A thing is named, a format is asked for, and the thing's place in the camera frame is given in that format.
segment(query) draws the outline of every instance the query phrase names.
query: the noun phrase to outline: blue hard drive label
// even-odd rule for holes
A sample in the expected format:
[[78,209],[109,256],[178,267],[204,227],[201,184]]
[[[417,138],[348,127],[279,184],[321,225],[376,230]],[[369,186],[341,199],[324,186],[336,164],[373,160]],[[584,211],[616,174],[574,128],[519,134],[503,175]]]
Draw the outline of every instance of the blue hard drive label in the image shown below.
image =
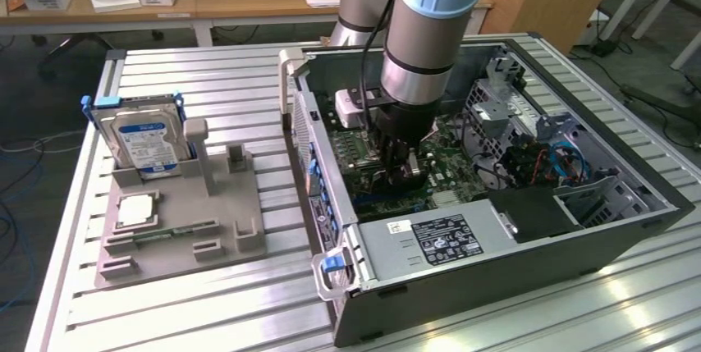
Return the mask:
[[411,229],[425,261],[432,266],[484,252],[472,229],[459,214],[413,223]]
[[146,173],[174,169],[177,157],[173,146],[165,141],[165,124],[156,122],[121,126],[118,134],[136,169]]

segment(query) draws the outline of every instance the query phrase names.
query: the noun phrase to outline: metal slotted surface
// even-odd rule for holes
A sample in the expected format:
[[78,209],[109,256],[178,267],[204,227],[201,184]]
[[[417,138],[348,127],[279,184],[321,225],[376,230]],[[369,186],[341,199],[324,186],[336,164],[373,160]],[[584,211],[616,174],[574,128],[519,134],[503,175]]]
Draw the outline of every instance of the metal slotted surface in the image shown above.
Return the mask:
[[[524,34],[514,39],[688,200],[701,201],[698,169],[544,42]],[[58,231],[66,239],[58,237],[28,350],[335,350],[313,290],[276,100],[277,51],[308,45],[315,44],[148,50],[106,63],[101,93],[178,90],[186,115],[208,120],[209,151],[221,151],[225,143],[247,144],[269,254],[251,263],[96,291],[112,159],[90,130],[85,140],[96,145],[82,148],[81,183],[74,181],[69,197],[69,202],[84,200],[66,205],[61,231],[69,233]],[[562,109],[532,77],[526,80],[540,106]],[[343,351],[693,349],[701,345],[699,218],[695,210],[595,274]]]

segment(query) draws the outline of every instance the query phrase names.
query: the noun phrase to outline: motherboard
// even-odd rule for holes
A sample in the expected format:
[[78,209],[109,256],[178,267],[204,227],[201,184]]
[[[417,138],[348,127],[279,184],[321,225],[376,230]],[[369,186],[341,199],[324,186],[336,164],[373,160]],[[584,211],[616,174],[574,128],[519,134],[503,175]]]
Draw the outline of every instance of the motherboard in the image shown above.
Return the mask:
[[360,222],[484,198],[487,187],[455,139],[451,117],[435,119],[433,129],[421,142],[417,161],[428,165],[427,181],[419,190],[401,194],[373,193],[373,177],[381,171],[381,164],[368,133],[363,129],[345,130],[336,124],[327,126],[337,168]]

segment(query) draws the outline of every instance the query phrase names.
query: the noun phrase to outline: floor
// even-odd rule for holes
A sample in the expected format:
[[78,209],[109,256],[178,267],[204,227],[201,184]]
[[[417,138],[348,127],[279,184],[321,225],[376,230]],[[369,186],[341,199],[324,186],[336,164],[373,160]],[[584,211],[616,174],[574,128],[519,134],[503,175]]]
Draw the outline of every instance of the floor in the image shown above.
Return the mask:
[[[604,0],[600,8],[612,12],[622,0]],[[650,0],[638,0],[626,20],[630,20]],[[276,43],[315,40],[331,33],[332,24],[268,25],[227,28],[216,32],[216,45],[248,43]],[[687,87],[683,76],[667,65],[675,58],[686,43],[701,28],[701,17],[668,5],[664,15],[651,26],[646,37],[639,41],[622,40],[632,49],[631,55],[615,52],[606,58],[596,59],[612,78],[628,85],[635,85],[652,94],[674,98],[688,103],[694,97],[683,95]],[[194,37],[189,30],[162,31],[165,39],[154,41],[148,31],[105,34],[106,40],[116,48],[176,48],[193,47]],[[36,76],[34,66],[50,46],[58,44],[64,37],[49,36],[48,45],[36,47],[29,37],[21,36],[0,52],[0,141],[21,138],[38,138],[66,130],[84,129],[85,120],[78,110],[81,95],[94,91],[100,78],[104,52],[93,44],[81,44],[53,65],[57,78],[50,83]],[[0,38],[0,44],[9,39]],[[576,55],[587,56],[584,49],[575,49]],[[576,61],[576,65],[591,75],[618,98],[622,96],[615,84],[606,78],[600,68],[590,61]],[[701,55],[686,64],[690,74],[701,75]],[[630,109],[660,131],[660,118],[655,111],[640,103],[632,103]],[[667,132],[679,141],[695,139],[695,128],[670,117]],[[81,136],[72,135],[46,144],[46,149],[66,148],[80,144]],[[688,149],[679,151],[701,165],[701,154]],[[38,153],[0,152],[0,156],[14,156],[18,160],[0,158],[0,186],[4,187],[25,170]],[[65,196],[77,159],[77,151],[46,154],[41,160],[42,177],[40,182],[21,197],[8,200],[8,205],[17,223],[28,236],[34,261],[36,280],[17,305],[0,312],[0,350],[13,352],[22,350],[33,316],[36,299],[50,257],[52,243],[56,235]],[[17,189],[30,185],[33,178],[25,179]],[[9,238],[0,240],[0,252],[6,252]],[[29,261],[20,247],[9,255],[8,262],[0,266],[0,307],[13,298],[25,285],[29,277]]]

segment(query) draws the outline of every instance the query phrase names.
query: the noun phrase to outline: robotic arm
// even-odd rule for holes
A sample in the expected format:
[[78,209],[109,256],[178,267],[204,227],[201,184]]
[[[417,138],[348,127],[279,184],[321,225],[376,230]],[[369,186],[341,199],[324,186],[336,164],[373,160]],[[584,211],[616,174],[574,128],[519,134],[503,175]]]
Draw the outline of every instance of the robotic arm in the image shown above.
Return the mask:
[[[385,0],[340,0],[339,25],[355,33],[332,41],[356,43],[380,23]],[[417,146],[433,123],[470,10],[478,0],[393,0],[380,74],[381,97],[375,144],[384,164],[383,186],[412,190],[424,183]]]

